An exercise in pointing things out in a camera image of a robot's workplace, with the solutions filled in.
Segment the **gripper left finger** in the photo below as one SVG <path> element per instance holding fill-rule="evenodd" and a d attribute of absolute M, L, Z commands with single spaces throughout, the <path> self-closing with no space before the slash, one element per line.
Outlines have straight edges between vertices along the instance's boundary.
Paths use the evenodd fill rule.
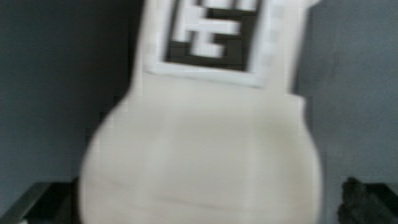
<path fill-rule="evenodd" d="M 79 224 L 77 179 L 31 184 L 0 216 L 0 224 Z"/>

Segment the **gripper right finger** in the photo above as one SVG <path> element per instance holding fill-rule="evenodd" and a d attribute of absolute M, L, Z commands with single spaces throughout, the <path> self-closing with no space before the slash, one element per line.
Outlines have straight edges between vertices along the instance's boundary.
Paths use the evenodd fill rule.
<path fill-rule="evenodd" d="M 349 177 L 340 185 L 339 224 L 398 224 L 398 194 L 385 183 Z"/>

